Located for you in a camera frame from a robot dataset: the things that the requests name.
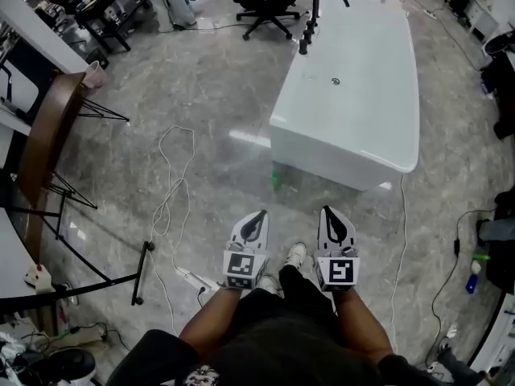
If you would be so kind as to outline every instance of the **tile floor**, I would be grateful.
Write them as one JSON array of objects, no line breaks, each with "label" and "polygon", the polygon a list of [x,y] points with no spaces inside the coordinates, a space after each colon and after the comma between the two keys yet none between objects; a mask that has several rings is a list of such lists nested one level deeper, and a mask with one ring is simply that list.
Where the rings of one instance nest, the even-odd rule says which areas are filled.
[{"label": "tile floor", "polygon": [[[455,222],[466,210],[492,207],[495,195],[511,187],[513,150],[509,140],[500,142],[493,134],[496,106],[481,92],[478,72],[442,24],[413,0],[378,1],[406,10],[418,66],[420,155],[416,170],[404,181],[408,246],[394,303],[398,351],[411,363],[421,363],[437,331],[431,300],[454,261]],[[443,4],[419,1],[430,10]],[[310,0],[297,1],[301,12],[310,5]],[[232,0],[199,0],[193,7],[202,28],[234,23],[240,9]],[[447,9],[435,13],[479,67],[484,62],[479,42]],[[304,21],[286,23],[294,38],[299,37]],[[177,265],[220,280],[233,224],[266,208],[272,220],[270,271],[277,272],[296,241],[315,248],[319,209],[330,204],[356,226],[362,258],[357,289],[392,338],[390,295],[404,245],[400,184],[357,192],[279,167],[282,186],[277,191],[272,186],[268,119],[297,43],[286,41],[271,25],[260,27],[248,42],[241,39],[243,27],[158,34],[154,26],[150,21],[130,36],[131,52],[110,57],[109,83],[91,96],[125,114],[130,123],[79,118],[64,147],[60,173],[99,206],[97,211],[67,206],[66,237],[109,276],[133,273],[142,242],[150,235],[152,214],[167,189],[167,166],[158,142],[168,127],[182,125],[195,130],[196,156],[186,176],[191,214]],[[172,179],[178,178],[192,155],[191,134],[173,130],[163,151],[171,159]],[[171,263],[171,248],[187,212],[184,186],[170,207],[170,231],[154,240],[154,257],[179,331],[198,310],[197,290]],[[476,219],[471,215],[461,224],[459,264],[436,303],[444,330],[452,322],[460,326],[456,351],[463,359],[479,342],[499,295],[484,278],[476,294],[464,290],[476,250]],[[49,234],[43,261],[56,277],[74,285],[98,282]],[[303,272],[313,277],[311,260]],[[151,328],[171,331],[167,302],[150,259],[141,286],[142,306],[130,306],[132,289],[124,284],[81,296],[80,306],[70,311],[73,322],[105,321],[129,345]],[[101,379],[124,353],[114,339],[113,348],[98,356]]]}]

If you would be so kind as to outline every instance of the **chair base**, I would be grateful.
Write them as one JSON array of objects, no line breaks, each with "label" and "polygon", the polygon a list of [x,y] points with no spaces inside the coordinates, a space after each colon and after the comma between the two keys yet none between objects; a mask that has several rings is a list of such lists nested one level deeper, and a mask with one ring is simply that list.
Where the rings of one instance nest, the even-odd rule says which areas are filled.
[{"label": "chair base", "polygon": [[[300,19],[300,13],[298,11],[284,11],[281,14],[276,14],[278,16],[294,16],[295,20]],[[263,22],[266,20],[272,22],[275,24],[278,28],[280,28],[282,31],[286,33],[286,39],[290,40],[293,35],[290,33],[290,31],[284,27],[284,25],[279,22],[279,20],[275,17],[275,15],[272,14],[265,14],[262,12],[257,11],[247,11],[245,13],[238,13],[236,14],[236,20],[239,22],[242,17],[257,17],[257,20],[254,22],[252,26],[249,27],[247,32],[242,36],[243,40],[250,39],[250,33],[252,33],[254,30],[256,30]]]}]

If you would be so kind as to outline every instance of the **white bathtub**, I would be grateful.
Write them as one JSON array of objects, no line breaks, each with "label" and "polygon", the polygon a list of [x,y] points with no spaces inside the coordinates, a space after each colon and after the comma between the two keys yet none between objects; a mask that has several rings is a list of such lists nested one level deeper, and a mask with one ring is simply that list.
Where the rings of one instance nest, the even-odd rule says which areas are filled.
[{"label": "white bathtub", "polygon": [[295,54],[270,140],[274,161],[367,190],[417,165],[417,68],[404,11],[348,1],[320,0],[313,42]]}]

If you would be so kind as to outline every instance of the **person's arm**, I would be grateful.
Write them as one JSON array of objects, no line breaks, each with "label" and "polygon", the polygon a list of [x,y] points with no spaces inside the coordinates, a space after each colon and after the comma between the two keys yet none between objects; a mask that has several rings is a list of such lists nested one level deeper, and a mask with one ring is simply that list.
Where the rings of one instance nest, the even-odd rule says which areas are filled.
[{"label": "person's arm", "polygon": [[393,354],[388,335],[354,289],[333,292],[341,333],[349,349],[378,364]]},{"label": "person's arm", "polygon": [[212,351],[233,320],[241,290],[219,289],[190,320],[179,339],[192,346],[200,357]]}]

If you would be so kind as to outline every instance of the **faucet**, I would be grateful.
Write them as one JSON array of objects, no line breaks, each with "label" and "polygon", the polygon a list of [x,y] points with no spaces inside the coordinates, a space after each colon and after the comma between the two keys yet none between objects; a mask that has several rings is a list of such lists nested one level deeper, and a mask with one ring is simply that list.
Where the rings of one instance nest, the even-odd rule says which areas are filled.
[{"label": "faucet", "polygon": [[[343,0],[346,7],[350,7],[348,0]],[[307,54],[307,46],[311,44],[311,36],[315,33],[315,27],[318,26],[316,19],[319,17],[319,0],[313,0],[313,9],[311,13],[311,20],[306,22],[306,30],[303,32],[304,38],[299,41],[299,53],[301,55]]]}]

